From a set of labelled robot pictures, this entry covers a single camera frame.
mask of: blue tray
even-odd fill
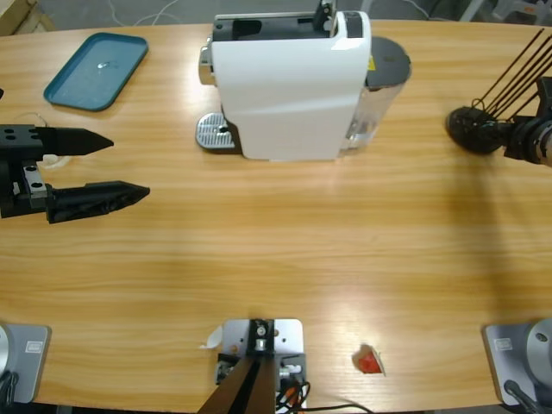
[[[44,90],[51,104],[104,110],[147,52],[141,37],[96,33],[78,48]]]

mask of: white cable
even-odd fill
[[[418,6],[417,3],[414,2],[413,0],[401,0],[401,2],[410,4],[414,9],[422,13],[426,19],[428,20],[430,19],[430,14],[424,9],[422,9],[420,6]]]
[[[152,26],[155,26],[155,23],[159,20],[160,16],[165,13],[165,10],[167,10],[169,7],[171,7],[173,4],[178,3],[180,0],[172,0],[169,4],[167,4],[163,9],[160,10],[160,12],[157,14],[157,16],[154,19],[154,22],[152,23]]]
[[[149,15],[149,16],[144,16],[142,17],[142,19],[140,19],[138,22],[136,22],[135,24],[133,24],[133,26],[138,26],[140,23],[142,23],[143,21],[147,20],[147,19],[151,19],[152,17],[156,17],[157,15],[159,16],[166,16],[166,17],[171,17],[175,22],[178,22],[178,23],[182,23],[182,21],[180,19],[178,19],[178,17],[176,17],[175,15],[169,15],[168,13],[153,13],[152,15]]]
[[[414,7],[417,11],[423,14],[423,16],[428,20],[437,20],[439,22],[454,22],[454,20],[442,19],[441,17],[430,17],[430,14],[422,9],[414,0],[400,0],[401,2],[408,3],[410,6]],[[370,15],[370,9],[373,6],[375,0],[364,0],[361,5],[361,10],[364,10]]]
[[[125,26],[124,24],[121,23],[119,19],[117,19],[117,16],[115,15],[115,6],[111,2],[111,0],[107,0],[107,3],[111,9],[111,19],[113,19],[113,22],[117,23],[119,26]]]
[[[168,13],[164,13],[164,11],[166,9],[168,9],[169,6],[175,4],[177,1],[179,0],[175,0],[171,3],[169,3],[168,5],[166,5],[163,9],[161,9],[159,11],[159,13],[153,13],[152,15],[149,15],[149,16],[144,16],[142,17],[141,19],[139,19],[135,24],[133,24],[133,26],[138,26],[140,23],[142,23],[143,21],[147,20],[147,19],[151,19],[152,17],[155,17],[155,20],[154,20],[154,23],[152,24],[152,26],[155,25],[155,23],[159,20],[159,18],[161,16],[166,16],[166,17],[170,17],[172,18],[174,21],[178,22],[178,23],[182,23],[182,21],[176,17],[175,15],[170,15]],[[116,10],[115,10],[115,6],[113,5],[113,3],[111,2],[111,0],[107,0],[107,3],[108,5],[110,6],[110,9],[111,9],[111,19],[113,19],[113,22],[117,23],[119,26],[128,26],[126,24],[124,24],[123,22],[121,22],[119,19],[117,19],[117,16],[116,16]]]

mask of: floor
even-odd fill
[[[59,30],[74,28],[109,28],[115,26],[151,25],[156,14],[170,0],[40,0],[42,9]],[[425,20],[414,6],[403,0],[373,0],[372,19]],[[437,0],[416,0],[429,12]],[[432,17],[458,20],[468,0],[444,0],[435,7]],[[314,9],[317,0],[178,0],[166,8],[156,24],[210,23],[216,14]],[[340,9],[359,9],[361,0],[340,0]],[[475,20],[485,20],[485,10]],[[435,411],[436,414],[506,414],[499,406]]]

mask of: wood grain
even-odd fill
[[[36,111],[116,145],[44,170],[54,186],[151,187],[109,216],[0,221],[0,317],[53,336],[38,399],[196,411],[215,388],[198,349],[227,318],[304,323],[312,405],[375,411],[495,404],[481,328],[552,312],[552,172],[465,154],[444,117],[502,72],[535,28],[376,22],[402,44],[411,81],[366,151],[270,163],[203,153],[196,121],[208,25],[110,29],[149,53],[107,110],[49,105],[42,91],[94,31],[0,39],[0,122]],[[381,354],[386,377],[351,355]]]

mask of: metal rod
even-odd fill
[[[525,93],[525,91],[527,91],[550,67],[552,67],[552,59],[550,57],[552,56],[549,56],[548,60],[545,60],[539,69],[543,67],[543,65],[546,66],[542,70],[539,70],[533,78],[528,78],[524,84],[517,89],[516,94],[500,108],[497,108],[492,113],[492,116],[497,117],[502,115],[505,110],[507,110],[516,100],[518,100]]]
[[[538,95],[538,91],[535,92],[533,95],[530,96],[529,99],[527,99],[525,101],[525,103],[523,105],[521,105],[517,110],[516,112],[514,112],[506,121],[511,121],[512,119],[514,119],[514,116],[516,116],[519,112],[521,112],[527,105],[529,105],[529,103],[535,99]]]
[[[491,101],[491,103],[488,105],[489,110],[493,110],[496,107],[500,105],[501,102],[503,102],[505,99],[509,97],[511,92],[514,90],[514,88],[519,84],[519,82],[522,82],[527,74],[535,67],[535,65],[538,64],[539,61],[542,60],[542,58],[552,50],[552,47],[548,47],[546,51],[544,51],[543,54],[539,56],[539,58],[536,60],[533,65],[529,67],[529,69],[526,69],[527,66],[537,57],[537,55],[543,50],[543,48],[546,46],[546,44],[552,39],[552,35],[547,37],[543,43],[537,48],[537,50],[525,61],[525,63],[522,65],[522,67],[517,71],[517,73],[513,76],[512,79],[510,79],[510,82],[500,91],[500,93]]]
[[[510,65],[506,68],[506,70],[499,76],[499,78],[494,82],[494,84],[492,84],[489,90],[485,92],[485,95],[483,95],[483,97],[480,98],[479,101],[483,102],[483,100],[485,100],[485,98],[489,95],[489,93],[491,93],[491,91],[499,84],[499,82],[503,79],[503,77],[513,68],[513,66],[518,62],[518,60],[521,59],[521,57],[525,54],[525,52],[527,52],[527,49],[529,49],[531,45],[535,43],[536,39],[538,38],[538,36],[541,35],[543,31],[544,31],[544,28],[541,28],[538,32],[536,32],[536,34],[533,36],[530,42],[527,43],[527,45],[524,47],[524,50],[522,50],[520,54],[517,56],[517,58],[510,63]]]

